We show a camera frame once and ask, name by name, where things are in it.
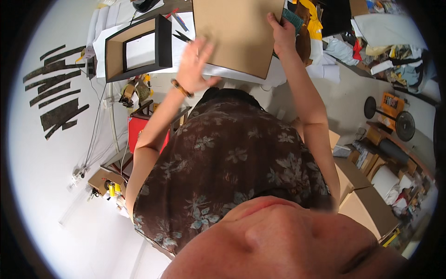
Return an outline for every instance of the white floor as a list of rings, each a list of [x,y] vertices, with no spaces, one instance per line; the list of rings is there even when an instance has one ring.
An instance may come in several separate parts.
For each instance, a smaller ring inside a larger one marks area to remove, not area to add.
[[[341,83],[335,84],[327,79],[312,79],[316,89],[325,103],[330,123],[330,129],[341,135],[339,144],[351,143],[359,127],[366,127],[367,119],[364,117],[364,102],[369,96],[380,101],[382,93],[392,88],[391,84],[376,79],[365,78],[352,72],[343,65],[340,66]],[[155,91],[152,96],[155,103],[159,103],[171,87],[170,80],[174,74],[153,74],[151,85]],[[291,91],[285,83],[269,91],[265,91],[256,83],[247,83],[239,80],[227,80],[235,86],[247,84],[260,105],[269,113],[277,115],[279,109],[285,110],[285,121],[296,118],[297,112],[292,102]],[[184,105],[194,106],[204,91],[196,92],[196,97],[186,99]]]

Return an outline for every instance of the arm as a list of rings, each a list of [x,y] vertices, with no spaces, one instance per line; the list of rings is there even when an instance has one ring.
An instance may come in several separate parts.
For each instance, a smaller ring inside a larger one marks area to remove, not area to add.
[[[201,75],[212,50],[213,45],[206,44],[205,39],[191,42],[184,50],[176,79],[188,92],[203,90],[219,81],[217,77],[205,80]],[[171,88],[147,122],[136,143],[133,153],[133,169],[128,180],[125,198],[132,221],[136,197],[160,156],[167,130],[183,101],[184,95],[179,90]]]
[[[282,27],[272,13],[268,14],[268,22],[274,29],[274,50],[281,61],[293,94],[294,105],[302,123],[305,144],[339,206],[339,178],[330,148],[325,105],[297,54],[294,26],[283,19]]]

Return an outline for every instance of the floral dress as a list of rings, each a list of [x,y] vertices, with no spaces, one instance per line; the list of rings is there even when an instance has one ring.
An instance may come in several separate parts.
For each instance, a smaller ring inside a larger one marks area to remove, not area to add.
[[[274,191],[304,207],[330,195],[294,128],[246,102],[213,99],[162,151],[136,198],[135,230],[176,255],[238,204]]]

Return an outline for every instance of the woman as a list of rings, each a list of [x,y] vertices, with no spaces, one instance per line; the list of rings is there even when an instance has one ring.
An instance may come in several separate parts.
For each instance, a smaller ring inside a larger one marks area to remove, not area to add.
[[[296,52],[293,25],[284,20],[282,27],[271,13],[268,21],[301,119],[299,133],[249,94],[211,87],[159,154],[184,93],[219,80],[202,78],[212,45],[197,39],[183,54],[180,90],[169,91],[138,139],[126,203],[136,230],[178,255],[164,276],[308,277],[319,261],[327,262],[327,252],[340,256],[322,274],[348,274],[357,266],[356,252],[383,252],[348,217],[308,210],[339,206],[326,110]],[[356,241],[355,233],[361,234]]]

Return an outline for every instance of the red chair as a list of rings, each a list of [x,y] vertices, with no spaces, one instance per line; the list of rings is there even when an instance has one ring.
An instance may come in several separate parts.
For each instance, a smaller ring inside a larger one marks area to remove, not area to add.
[[[135,146],[136,146],[136,142],[138,141],[138,137],[141,134],[142,130],[144,129],[144,127],[146,126],[147,122],[150,120],[150,117],[151,117],[151,115],[149,114],[150,113],[149,106],[152,103],[153,103],[153,100],[149,100],[147,103],[140,106],[139,109],[134,111],[128,117],[128,146],[129,146],[130,153],[132,154],[132,156],[122,165],[122,170],[124,170],[130,164],[130,162],[133,161],[133,152],[135,152]],[[164,147],[169,142],[169,139],[175,133],[175,131],[173,129],[174,124],[177,121],[179,121],[180,118],[184,115],[186,116],[185,117],[185,122],[186,122],[187,121],[187,113],[190,111],[191,108],[192,107],[186,107],[184,109],[178,110],[178,113],[173,118],[173,120],[170,124],[170,128],[167,131],[167,135],[166,135],[166,138],[164,139],[164,144],[161,148],[160,153],[163,151]],[[110,166],[117,172],[117,174],[121,175],[122,177],[124,177],[124,179],[126,179],[128,181],[129,175],[127,175],[125,173],[121,173],[121,169],[118,168],[118,166],[115,163],[111,163]]]

